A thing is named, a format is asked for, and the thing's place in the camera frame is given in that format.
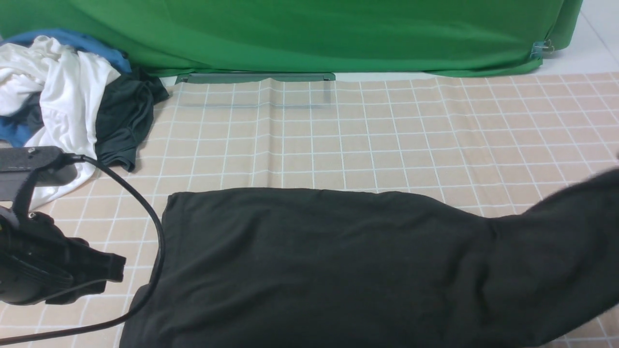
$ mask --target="green fabric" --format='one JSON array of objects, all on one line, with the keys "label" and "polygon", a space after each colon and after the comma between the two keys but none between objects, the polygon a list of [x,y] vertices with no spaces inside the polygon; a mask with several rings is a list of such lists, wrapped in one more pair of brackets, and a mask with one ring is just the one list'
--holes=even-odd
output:
[{"label": "green fabric", "polygon": [[9,37],[63,27],[169,76],[191,71],[529,72],[566,46],[582,0],[1,0]]}]

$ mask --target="beige grid mat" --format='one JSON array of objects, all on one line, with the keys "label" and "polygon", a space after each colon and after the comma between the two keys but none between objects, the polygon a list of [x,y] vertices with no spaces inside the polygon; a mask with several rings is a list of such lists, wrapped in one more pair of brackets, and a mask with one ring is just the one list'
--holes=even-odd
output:
[{"label": "beige grid mat", "polygon": [[[175,86],[125,176],[162,212],[167,195],[242,186],[424,194],[487,217],[616,164],[619,74],[397,82]],[[0,335],[94,324],[147,282],[152,224],[109,178],[42,209],[66,235],[128,257],[126,280],[63,307],[0,307]],[[121,328],[16,347],[118,345]],[[619,311],[553,342],[619,347]]]}]

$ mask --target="black cloth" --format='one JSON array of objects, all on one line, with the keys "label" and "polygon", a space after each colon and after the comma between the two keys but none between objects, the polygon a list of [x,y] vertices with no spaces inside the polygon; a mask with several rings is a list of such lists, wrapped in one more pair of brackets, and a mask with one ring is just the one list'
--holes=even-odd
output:
[{"label": "black cloth", "polygon": [[[20,124],[28,124],[32,134],[44,126],[40,96],[32,94],[11,116]],[[140,68],[107,85],[95,122],[97,159],[107,166],[120,165],[133,172],[137,147],[146,139],[154,120],[154,106],[168,97],[161,80]]]},{"label": "black cloth", "polygon": [[618,169],[495,219],[241,188],[176,193],[163,223],[163,277],[121,348],[533,347],[619,302]]},{"label": "black cloth", "polygon": [[43,127],[43,117],[41,116],[41,92],[32,93],[24,102],[22,107],[17,110],[11,118],[19,124],[27,124],[28,129],[34,135]]}]

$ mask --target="white cloth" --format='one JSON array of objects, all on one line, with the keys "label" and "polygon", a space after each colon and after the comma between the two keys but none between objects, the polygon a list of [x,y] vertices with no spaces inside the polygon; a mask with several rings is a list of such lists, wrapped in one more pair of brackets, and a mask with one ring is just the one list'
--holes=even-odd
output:
[{"label": "white cloth", "polygon": [[[5,108],[11,110],[19,104],[15,112],[30,93],[41,91],[45,126],[32,136],[27,147],[57,146],[65,152],[96,158],[97,112],[105,86],[119,76],[104,58],[75,52],[54,38],[37,37],[30,48],[11,43],[0,46],[0,105],[6,101]],[[77,178],[68,185],[36,188],[30,208],[73,191],[95,172],[85,163],[76,167]]]}]

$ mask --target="blue cloth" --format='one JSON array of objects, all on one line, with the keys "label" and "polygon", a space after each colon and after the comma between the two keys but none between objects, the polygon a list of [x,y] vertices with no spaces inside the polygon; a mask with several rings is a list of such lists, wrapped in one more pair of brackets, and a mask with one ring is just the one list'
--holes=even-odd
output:
[{"label": "blue cloth", "polygon": [[30,46],[32,41],[37,36],[45,35],[47,37],[53,37],[63,45],[73,46],[76,50],[95,53],[105,59],[110,64],[123,74],[131,73],[131,65],[129,61],[123,56],[123,53],[112,47],[105,45],[98,41],[96,38],[91,37],[80,32],[75,32],[68,29],[41,29],[33,32],[21,33],[14,37],[10,37],[4,41],[0,41],[0,46],[5,43],[15,43],[20,46]]},{"label": "blue cloth", "polygon": [[11,117],[0,116],[0,140],[8,141],[12,147],[24,147],[31,137],[27,124],[19,124]]}]

